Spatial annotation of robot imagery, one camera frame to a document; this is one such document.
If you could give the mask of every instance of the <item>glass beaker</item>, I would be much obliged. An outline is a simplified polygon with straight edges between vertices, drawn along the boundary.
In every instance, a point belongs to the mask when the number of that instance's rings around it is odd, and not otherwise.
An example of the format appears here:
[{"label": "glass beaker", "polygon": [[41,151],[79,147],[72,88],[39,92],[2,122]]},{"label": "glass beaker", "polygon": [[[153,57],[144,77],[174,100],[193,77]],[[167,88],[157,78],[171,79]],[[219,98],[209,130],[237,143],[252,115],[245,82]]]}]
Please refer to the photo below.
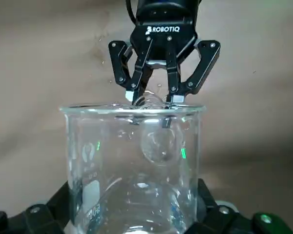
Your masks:
[{"label": "glass beaker", "polygon": [[203,109],[61,108],[73,232],[184,233],[196,220]]}]

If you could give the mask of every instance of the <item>gray surface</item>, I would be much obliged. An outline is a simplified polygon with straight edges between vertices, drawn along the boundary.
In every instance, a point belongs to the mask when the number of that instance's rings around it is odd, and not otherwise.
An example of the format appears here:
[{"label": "gray surface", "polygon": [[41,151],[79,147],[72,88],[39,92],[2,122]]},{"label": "gray surface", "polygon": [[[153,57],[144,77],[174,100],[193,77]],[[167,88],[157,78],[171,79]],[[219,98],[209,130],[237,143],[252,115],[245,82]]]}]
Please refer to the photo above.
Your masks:
[{"label": "gray surface", "polygon": [[[201,175],[243,214],[293,227],[293,0],[205,0],[198,19],[202,38],[222,43],[188,99],[208,108]],[[0,0],[0,210],[14,215],[65,181],[59,105],[125,99],[106,45],[131,30],[120,0]],[[185,77],[197,59],[186,63]],[[150,89],[166,87],[157,72]]]}]

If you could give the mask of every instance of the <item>green light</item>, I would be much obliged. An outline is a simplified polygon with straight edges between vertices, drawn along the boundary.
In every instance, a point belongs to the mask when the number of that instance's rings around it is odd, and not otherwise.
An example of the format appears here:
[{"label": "green light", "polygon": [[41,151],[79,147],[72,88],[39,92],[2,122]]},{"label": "green light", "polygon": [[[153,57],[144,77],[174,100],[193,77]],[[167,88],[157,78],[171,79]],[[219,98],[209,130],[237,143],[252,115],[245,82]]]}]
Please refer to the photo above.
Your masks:
[{"label": "green light", "polygon": [[181,149],[181,155],[182,155],[182,158],[183,159],[186,159],[187,158],[187,154],[186,154],[186,149],[185,148],[182,148]]},{"label": "green light", "polygon": [[100,141],[98,141],[97,151],[100,149]]}]

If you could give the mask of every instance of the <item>screw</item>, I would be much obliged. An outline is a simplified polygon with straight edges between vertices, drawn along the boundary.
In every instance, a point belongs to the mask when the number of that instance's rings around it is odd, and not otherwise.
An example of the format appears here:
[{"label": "screw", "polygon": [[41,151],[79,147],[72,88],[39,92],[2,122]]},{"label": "screw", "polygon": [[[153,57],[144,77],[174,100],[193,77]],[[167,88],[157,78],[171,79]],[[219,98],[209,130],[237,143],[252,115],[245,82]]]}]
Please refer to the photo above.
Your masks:
[{"label": "screw", "polygon": [[34,214],[34,213],[37,213],[39,210],[40,210],[40,208],[37,206],[37,207],[34,207],[33,209],[31,209],[30,213]]},{"label": "screw", "polygon": [[229,214],[229,209],[225,206],[220,207],[219,211],[225,215]]},{"label": "screw", "polygon": [[264,223],[272,223],[272,218],[270,218],[268,215],[262,214],[260,216],[260,219],[264,222]]}]

